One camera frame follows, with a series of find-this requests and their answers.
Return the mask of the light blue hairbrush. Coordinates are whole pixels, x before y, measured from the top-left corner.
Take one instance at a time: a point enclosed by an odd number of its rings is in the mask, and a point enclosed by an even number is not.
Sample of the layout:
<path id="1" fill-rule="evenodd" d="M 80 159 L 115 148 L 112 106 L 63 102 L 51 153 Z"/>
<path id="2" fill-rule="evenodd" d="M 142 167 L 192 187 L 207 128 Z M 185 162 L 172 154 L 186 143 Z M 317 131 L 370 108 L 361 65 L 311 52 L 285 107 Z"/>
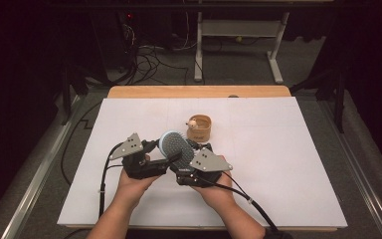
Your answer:
<path id="1" fill-rule="evenodd" d="M 170 168 L 174 172 L 193 171 L 190 162 L 194 158 L 194 150 L 186 138 L 177 131 L 165 132 L 159 139 L 160 152 L 168 158 L 178 154 L 178 157 L 171 161 Z"/>

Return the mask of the person's left hand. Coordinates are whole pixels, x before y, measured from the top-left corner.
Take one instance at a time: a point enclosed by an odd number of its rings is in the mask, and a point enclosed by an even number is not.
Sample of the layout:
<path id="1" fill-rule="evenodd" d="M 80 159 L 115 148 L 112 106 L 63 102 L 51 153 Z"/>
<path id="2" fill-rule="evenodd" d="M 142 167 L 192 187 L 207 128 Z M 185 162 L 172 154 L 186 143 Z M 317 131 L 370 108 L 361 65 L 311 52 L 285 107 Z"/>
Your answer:
<path id="1" fill-rule="evenodd" d="M 126 170 L 121 171 L 115 198 L 128 205 L 136 205 L 144 192 L 158 179 L 158 176 L 152 176 L 144 179 L 130 178 Z"/>

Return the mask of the person's right hand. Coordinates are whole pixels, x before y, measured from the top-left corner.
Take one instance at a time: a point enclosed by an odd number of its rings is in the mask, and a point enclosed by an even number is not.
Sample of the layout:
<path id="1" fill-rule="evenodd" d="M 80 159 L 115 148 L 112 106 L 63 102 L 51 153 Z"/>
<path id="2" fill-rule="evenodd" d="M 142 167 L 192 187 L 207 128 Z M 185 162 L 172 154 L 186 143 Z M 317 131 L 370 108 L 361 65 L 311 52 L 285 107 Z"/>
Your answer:
<path id="1" fill-rule="evenodd" d="M 217 181 L 217 183 L 223 185 L 224 187 L 232 186 L 232 180 L 229 177 L 228 173 L 223 173 Z M 196 190 L 202 196 L 203 200 L 208 206 L 213 208 L 215 211 L 221 211 L 227 210 L 237 205 L 233 196 L 233 192 L 228 189 L 225 189 L 224 187 L 194 187 L 194 190 Z"/>

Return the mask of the white table sheet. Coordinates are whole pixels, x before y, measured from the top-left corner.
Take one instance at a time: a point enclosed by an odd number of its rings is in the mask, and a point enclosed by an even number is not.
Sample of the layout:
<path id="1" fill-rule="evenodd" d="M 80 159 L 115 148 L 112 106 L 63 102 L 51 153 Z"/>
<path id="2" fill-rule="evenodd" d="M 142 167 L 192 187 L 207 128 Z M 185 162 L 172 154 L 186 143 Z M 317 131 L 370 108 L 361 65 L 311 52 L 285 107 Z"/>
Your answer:
<path id="1" fill-rule="evenodd" d="M 110 150 L 132 133 L 153 140 L 186 121 L 212 121 L 215 153 L 232 176 L 284 229 L 335 230 L 347 225 L 298 102 L 284 98 L 106 99 L 62 208 L 59 224 L 90 227 L 111 202 L 120 168 L 105 169 Z"/>

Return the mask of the grey metal desk frame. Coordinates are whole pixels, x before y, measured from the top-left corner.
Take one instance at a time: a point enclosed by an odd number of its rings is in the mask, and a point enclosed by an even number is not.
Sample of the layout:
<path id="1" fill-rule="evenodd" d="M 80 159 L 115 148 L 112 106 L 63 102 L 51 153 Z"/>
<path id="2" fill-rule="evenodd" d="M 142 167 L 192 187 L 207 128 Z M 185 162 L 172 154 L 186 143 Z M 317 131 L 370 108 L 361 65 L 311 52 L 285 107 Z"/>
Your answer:
<path id="1" fill-rule="evenodd" d="M 203 52 L 204 37 L 249 37 L 270 38 L 275 40 L 274 47 L 267 51 L 267 59 L 271 72 L 277 84 L 284 82 L 277 62 L 277 54 L 287 26 L 289 12 L 283 12 L 279 20 L 232 20 L 205 19 L 203 13 L 197 14 L 196 55 L 194 65 L 194 80 L 203 80 Z"/>

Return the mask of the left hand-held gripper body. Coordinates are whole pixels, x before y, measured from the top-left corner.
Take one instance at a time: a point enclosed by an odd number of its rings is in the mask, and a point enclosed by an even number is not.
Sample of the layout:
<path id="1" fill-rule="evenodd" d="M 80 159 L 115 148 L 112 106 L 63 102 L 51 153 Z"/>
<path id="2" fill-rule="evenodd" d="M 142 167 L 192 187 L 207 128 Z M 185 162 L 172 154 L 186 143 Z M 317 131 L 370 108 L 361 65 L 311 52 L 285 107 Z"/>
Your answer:
<path id="1" fill-rule="evenodd" d="M 109 154 L 110 160 L 121 158 L 121 164 L 127 175 L 134 179 L 144 179 L 166 173 L 168 167 L 162 167 L 163 159 L 150 160 L 143 151 L 142 140 L 135 132 L 124 142 L 115 146 Z"/>

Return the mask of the black stand leg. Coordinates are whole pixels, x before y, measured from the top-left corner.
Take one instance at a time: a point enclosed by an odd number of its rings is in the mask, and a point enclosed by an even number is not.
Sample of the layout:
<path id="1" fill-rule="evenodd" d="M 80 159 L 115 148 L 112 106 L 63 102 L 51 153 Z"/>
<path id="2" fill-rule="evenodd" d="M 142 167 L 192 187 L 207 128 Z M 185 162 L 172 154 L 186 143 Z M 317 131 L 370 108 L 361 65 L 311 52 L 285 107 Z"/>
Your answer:
<path id="1" fill-rule="evenodd" d="M 72 114 L 71 91 L 74 91 L 78 96 L 85 96 L 89 92 L 89 88 L 86 84 L 86 76 L 81 66 L 69 61 L 63 61 L 61 76 L 64 110 L 62 125 L 66 125 Z"/>
<path id="2" fill-rule="evenodd" d="M 315 97 L 319 101 L 334 100 L 333 122 L 340 133 L 343 129 L 345 71 L 340 67 L 332 67 L 308 77 L 306 80 L 289 88 L 293 95 L 302 89 L 317 88 Z"/>

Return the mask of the aluminium floor rail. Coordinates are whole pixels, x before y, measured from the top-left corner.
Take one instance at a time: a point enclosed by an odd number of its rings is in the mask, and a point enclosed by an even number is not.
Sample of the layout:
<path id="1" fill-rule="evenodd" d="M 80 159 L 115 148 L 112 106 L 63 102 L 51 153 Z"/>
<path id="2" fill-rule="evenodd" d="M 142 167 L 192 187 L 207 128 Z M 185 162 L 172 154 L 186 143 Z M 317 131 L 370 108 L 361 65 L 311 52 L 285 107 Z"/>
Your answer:
<path id="1" fill-rule="evenodd" d="M 72 126 L 73 116 L 78 112 L 83 102 L 83 97 L 74 96 L 69 102 L 71 112 L 68 116 L 65 117 L 64 111 L 57 114 L 20 169 L 14 179 L 17 186 L 12 188 L 12 194 L 18 196 L 16 208 L 0 239 L 18 239 L 40 197 L 56 156 Z"/>
<path id="2" fill-rule="evenodd" d="M 334 122 L 333 109 L 327 102 L 319 102 L 319 107 L 325 114 L 327 121 L 331 124 L 334 134 L 337 136 L 339 144 L 344 151 L 344 156 L 347 161 L 352 177 L 362 195 L 364 203 L 368 208 L 381 236 L 382 236 L 382 202 L 378 194 L 373 189 L 372 184 L 368 180 L 365 171 L 362 169 L 354 151 L 343 132 L 340 132 Z"/>

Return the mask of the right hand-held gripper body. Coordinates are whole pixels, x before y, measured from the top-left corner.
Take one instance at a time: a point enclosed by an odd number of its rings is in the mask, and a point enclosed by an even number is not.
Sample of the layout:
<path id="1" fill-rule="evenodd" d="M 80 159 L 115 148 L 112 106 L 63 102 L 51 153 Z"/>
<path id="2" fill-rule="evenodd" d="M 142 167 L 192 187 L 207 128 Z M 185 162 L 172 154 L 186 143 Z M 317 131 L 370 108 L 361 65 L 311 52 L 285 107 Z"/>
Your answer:
<path id="1" fill-rule="evenodd" d="M 221 155 L 203 148 L 196 155 L 183 152 L 170 169 L 176 174 L 179 185 L 204 188 L 214 185 L 222 173 L 232 170 L 233 166 Z"/>

